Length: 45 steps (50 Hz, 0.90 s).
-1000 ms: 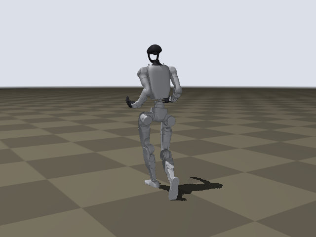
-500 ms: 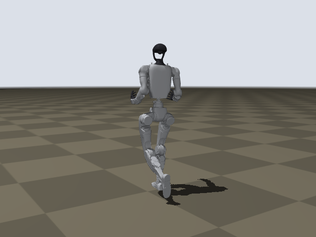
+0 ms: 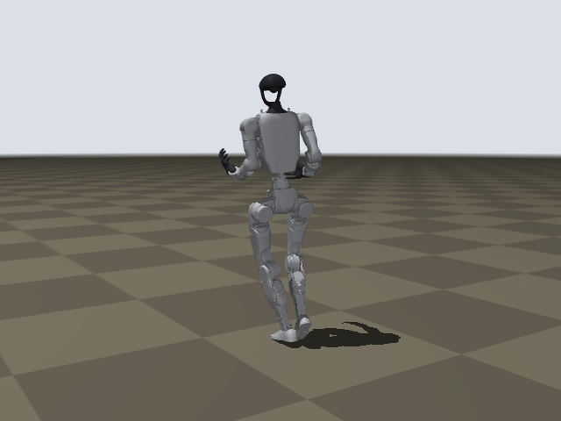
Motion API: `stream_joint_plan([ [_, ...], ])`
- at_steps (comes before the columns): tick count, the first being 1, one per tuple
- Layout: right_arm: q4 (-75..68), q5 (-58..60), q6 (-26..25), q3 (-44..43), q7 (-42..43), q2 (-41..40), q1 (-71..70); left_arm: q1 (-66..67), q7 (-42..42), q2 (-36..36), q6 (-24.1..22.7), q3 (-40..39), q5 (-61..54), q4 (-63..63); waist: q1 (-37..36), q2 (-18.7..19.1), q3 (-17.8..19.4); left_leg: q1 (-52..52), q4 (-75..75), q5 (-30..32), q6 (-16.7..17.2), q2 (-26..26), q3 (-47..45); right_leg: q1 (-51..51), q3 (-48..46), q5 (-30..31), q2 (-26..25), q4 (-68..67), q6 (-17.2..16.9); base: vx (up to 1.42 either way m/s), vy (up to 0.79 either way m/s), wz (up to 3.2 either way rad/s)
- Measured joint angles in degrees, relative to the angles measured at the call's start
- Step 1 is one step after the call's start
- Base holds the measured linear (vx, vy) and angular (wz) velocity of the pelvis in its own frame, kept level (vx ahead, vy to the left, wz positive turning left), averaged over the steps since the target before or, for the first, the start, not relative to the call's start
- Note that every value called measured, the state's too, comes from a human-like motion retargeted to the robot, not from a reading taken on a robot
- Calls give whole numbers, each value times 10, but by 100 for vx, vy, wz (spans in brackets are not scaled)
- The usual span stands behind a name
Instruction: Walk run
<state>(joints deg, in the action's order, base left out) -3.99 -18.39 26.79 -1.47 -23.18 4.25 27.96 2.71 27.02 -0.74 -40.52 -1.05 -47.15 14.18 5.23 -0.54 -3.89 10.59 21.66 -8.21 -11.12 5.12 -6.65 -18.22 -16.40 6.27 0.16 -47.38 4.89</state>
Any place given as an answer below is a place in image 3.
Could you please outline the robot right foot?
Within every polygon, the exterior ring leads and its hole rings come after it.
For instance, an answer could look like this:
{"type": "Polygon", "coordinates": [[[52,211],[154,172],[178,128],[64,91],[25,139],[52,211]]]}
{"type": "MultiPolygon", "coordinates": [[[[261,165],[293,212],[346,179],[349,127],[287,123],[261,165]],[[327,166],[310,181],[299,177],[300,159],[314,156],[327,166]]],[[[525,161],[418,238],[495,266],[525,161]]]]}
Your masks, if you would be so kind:
{"type": "Polygon", "coordinates": [[[311,322],[308,316],[301,315],[298,318],[297,322],[295,323],[295,330],[298,334],[299,339],[304,339],[307,336],[310,326],[311,322]]]}

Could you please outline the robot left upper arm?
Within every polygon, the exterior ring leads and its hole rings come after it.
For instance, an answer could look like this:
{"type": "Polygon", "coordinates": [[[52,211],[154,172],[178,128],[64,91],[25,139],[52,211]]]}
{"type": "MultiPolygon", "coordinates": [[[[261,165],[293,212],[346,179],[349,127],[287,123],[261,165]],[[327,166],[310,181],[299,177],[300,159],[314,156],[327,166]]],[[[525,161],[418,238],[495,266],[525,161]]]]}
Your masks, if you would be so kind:
{"type": "Polygon", "coordinates": [[[246,159],[249,161],[249,170],[258,171],[261,168],[261,161],[258,158],[257,138],[255,132],[259,128],[259,117],[247,118],[240,124],[240,131],[246,159]]]}

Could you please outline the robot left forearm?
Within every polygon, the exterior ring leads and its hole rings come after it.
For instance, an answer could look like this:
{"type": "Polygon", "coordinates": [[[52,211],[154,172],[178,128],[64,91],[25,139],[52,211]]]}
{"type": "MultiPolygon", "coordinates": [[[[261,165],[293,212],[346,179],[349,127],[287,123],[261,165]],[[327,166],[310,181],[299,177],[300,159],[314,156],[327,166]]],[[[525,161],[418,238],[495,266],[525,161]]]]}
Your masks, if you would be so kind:
{"type": "Polygon", "coordinates": [[[248,172],[249,170],[249,161],[247,159],[244,160],[242,166],[240,168],[235,167],[236,171],[234,173],[230,173],[230,171],[228,171],[228,174],[230,175],[231,179],[236,180],[239,179],[241,181],[244,181],[247,177],[250,177],[254,171],[248,172]]]}

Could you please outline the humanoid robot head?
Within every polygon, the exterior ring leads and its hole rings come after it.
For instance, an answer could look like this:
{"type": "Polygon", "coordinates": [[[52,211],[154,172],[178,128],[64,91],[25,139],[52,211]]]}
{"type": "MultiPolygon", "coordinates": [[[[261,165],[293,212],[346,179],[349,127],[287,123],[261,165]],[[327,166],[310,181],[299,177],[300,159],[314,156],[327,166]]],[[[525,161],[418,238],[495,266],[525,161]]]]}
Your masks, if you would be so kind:
{"type": "Polygon", "coordinates": [[[281,91],[282,88],[286,87],[286,82],[283,79],[282,76],[277,75],[277,74],[270,74],[270,75],[266,75],[259,83],[259,89],[260,89],[260,93],[263,99],[263,102],[265,103],[265,105],[269,106],[269,110],[267,113],[288,113],[288,111],[285,111],[282,107],[281,107],[281,102],[280,102],[280,97],[281,97],[281,91]],[[268,102],[265,99],[265,95],[264,95],[264,91],[266,90],[270,90],[270,92],[272,93],[276,93],[278,91],[277,94],[277,98],[275,100],[275,102],[268,102]]]}

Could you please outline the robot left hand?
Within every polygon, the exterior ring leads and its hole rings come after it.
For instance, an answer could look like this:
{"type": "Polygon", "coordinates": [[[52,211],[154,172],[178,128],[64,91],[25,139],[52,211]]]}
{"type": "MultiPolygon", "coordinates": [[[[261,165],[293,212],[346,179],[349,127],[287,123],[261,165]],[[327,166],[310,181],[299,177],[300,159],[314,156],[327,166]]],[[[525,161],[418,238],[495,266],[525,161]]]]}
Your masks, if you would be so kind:
{"type": "Polygon", "coordinates": [[[224,156],[224,153],[225,153],[225,152],[226,152],[226,151],[224,151],[224,148],[221,149],[220,152],[219,152],[219,157],[220,157],[220,159],[221,159],[221,162],[222,162],[224,168],[226,169],[226,173],[227,173],[227,174],[228,174],[228,171],[230,171],[230,173],[234,173],[234,172],[236,171],[236,168],[235,168],[235,166],[234,166],[233,164],[230,165],[230,163],[228,162],[228,160],[229,160],[230,158],[228,158],[227,160],[225,159],[226,156],[228,155],[228,154],[226,154],[226,155],[224,156]]]}

